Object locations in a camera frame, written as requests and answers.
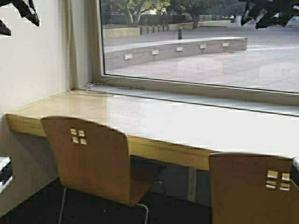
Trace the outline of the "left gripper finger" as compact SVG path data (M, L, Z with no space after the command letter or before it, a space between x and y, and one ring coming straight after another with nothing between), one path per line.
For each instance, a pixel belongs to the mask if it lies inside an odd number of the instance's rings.
M4 0L4 5L8 4L13 4L22 18L26 18L34 25L40 26L33 0Z
M2 20L0 20L0 34L11 36L11 30L4 24Z

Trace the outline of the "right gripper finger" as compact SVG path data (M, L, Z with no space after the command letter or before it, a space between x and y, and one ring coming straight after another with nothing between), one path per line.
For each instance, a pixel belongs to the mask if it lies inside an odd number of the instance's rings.
M254 3L266 11L256 22L256 29L276 25L285 27L290 19L299 15L298 0L255 0Z
M268 0L241 0L245 3L245 8L241 16L240 25L244 26L246 23L254 20L256 26L268 26Z

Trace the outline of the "robot base corner, left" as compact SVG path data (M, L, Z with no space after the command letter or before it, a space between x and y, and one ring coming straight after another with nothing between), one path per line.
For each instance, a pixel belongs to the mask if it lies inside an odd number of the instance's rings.
M0 158L0 192L7 188L9 183L13 180L13 169L11 157Z

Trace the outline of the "robot base corner, right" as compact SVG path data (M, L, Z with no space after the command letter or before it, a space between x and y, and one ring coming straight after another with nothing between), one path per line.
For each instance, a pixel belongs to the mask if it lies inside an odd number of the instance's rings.
M295 157L292 160L291 181L297 188L299 188L299 158L298 157Z

